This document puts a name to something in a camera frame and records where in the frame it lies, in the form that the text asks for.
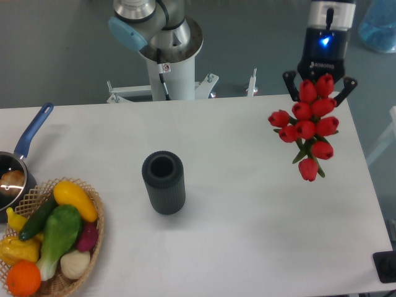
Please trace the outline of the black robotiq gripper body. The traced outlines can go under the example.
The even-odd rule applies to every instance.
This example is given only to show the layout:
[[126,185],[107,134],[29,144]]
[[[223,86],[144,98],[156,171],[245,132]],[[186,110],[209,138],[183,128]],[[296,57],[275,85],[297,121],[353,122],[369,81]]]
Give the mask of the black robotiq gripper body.
[[298,73],[303,80],[318,80],[326,74],[338,82],[345,75],[348,32],[307,28]]

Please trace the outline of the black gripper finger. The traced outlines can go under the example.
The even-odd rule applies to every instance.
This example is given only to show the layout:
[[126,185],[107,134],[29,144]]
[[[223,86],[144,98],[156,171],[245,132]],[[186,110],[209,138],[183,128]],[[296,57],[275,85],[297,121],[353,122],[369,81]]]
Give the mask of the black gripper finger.
[[296,78],[297,72],[295,70],[290,70],[290,71],[285,71],[282,74],[283,81],[285,83],[285,86],[288,90],[288,93],[294,102],[299,102],[299,90],[297,89],[295,85],[295,78]]
[[336,102],[336,107],[339,107],[344,101],[344,99],[346,99],[357,86],[358,86],[358,81],[355,78],[344,76],[343,88],[340,91],[340,93],[334,97],[334,100]]

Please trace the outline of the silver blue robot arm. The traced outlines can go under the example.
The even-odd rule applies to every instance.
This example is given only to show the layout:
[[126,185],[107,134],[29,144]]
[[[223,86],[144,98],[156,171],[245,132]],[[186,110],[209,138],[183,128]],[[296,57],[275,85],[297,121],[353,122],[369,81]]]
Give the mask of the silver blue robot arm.
[[[329,84],[343,81],[335,97],[339,105],[357,86],[345,75],[344,60],[355,14],[355,1],[311,1],[301,60],[282,77],[293,101],[301,92],[296,76]],[[155,101],[212,98],[218,76],[195,80],[195,56],[203,45],[197,22],[185,15],[184,1],[114,1],[108,21],[112,35],[126,48],[138,52],[147,63],[150,84],[144,87],[110,88],[110,101],[151,94]]]

